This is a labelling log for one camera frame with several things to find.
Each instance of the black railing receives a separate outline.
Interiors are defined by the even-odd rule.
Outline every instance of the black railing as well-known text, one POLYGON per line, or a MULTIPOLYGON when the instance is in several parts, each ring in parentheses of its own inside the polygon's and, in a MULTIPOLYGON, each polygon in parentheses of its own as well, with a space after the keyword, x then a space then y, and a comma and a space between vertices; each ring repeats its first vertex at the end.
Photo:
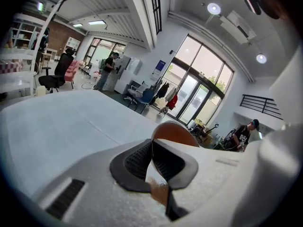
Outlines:
POLYGON ((271 98, 243 94, 243 99, 240 106, 282 119, 279 109, 277 108, 274 100, 271 98))
POLYGON ((155 17, 156 32, 157 34, 162 31, 161 19, 161 3, 160 0, 152 0, 153 15, 155 17))

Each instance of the recessed light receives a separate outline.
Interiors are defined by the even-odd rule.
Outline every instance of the recessed light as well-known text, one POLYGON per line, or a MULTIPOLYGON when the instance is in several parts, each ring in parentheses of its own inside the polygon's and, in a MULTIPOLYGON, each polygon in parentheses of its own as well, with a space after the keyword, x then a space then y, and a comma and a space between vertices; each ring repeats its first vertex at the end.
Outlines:
POLYGON ((208 12, 210 12, 211 14, 214 14, 214 15, 218 15, 218 14, 221 13, 220 6, 218 4, 215 4, 215 3, 208 4, 207 10, 208 10, 208 12))
POLYGON ((105 22, 103 20, 98 20, 98 21, 92 21, 89 22, 90 25, 104 25, 105 22))
POLYGON ((43 3, 42 2, 38 2, 37 9, 40 12, 43 10, 43 3))
POLYGON ((74 27, 81 27, 83 26, 83 24, 76 24, 76 25, 73 25, 74 27))
POLYGON ((261 64, 264 64, 267 62, 267 58, 265 55, 259 54, 259 55, 257 55, 257 61, 261 64))

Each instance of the blue sign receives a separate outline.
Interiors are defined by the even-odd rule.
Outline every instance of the blue sign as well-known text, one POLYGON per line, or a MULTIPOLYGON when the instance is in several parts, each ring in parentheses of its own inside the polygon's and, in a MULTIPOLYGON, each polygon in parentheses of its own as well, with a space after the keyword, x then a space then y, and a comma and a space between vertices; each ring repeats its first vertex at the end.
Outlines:
POLYGON ((164 66, 165 66, 165 62, 164 61, 159 61, 158 65, 156 66, 155 70, 153 71, 154 74, 156 75, 160 75, 160 72, 163 70, 164 66))

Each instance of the brick wall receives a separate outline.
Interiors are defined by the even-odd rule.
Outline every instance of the brick wall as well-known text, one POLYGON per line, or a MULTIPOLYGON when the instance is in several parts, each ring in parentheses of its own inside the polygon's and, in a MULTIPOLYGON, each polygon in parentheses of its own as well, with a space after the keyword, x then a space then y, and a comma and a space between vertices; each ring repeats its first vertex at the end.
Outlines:
MULTIPOLYGON (((28 11, 23 11, 24 14, 39 18, 41 20, 46 20, 46 17, 36 14, 36 13, 32 13, 32 12, 28 12, 28 11)), ((84 35, 78 33, 77 31, 74 31, 70 28, 68 28, 67 26, 64 26, 62 24, 59 24, 57 22, 51 21, 48 25, 48 27, 50 28, 50 34, 49 34, 49 42, 48 42, 48 48, 50 49, 54 49, 57 51, 57 55, 61 55, 64 51, 65 45, 69 39, 69 37, 72 37, 76 40, 81 41, 83 38, 85 37, 84 35)))

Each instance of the air conditioner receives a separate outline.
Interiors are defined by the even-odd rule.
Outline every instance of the air conditioner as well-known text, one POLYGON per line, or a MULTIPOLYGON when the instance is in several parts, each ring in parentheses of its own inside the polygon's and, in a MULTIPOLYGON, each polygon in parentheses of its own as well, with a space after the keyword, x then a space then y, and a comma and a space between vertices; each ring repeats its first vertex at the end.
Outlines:
POLYGON ((240 44, 247 43, 249 40, 256 37, 256 34, 249 25, 235 11, 230 13, 227 17, 221 16, 220 20, 223 22, 221 26, 240 44))

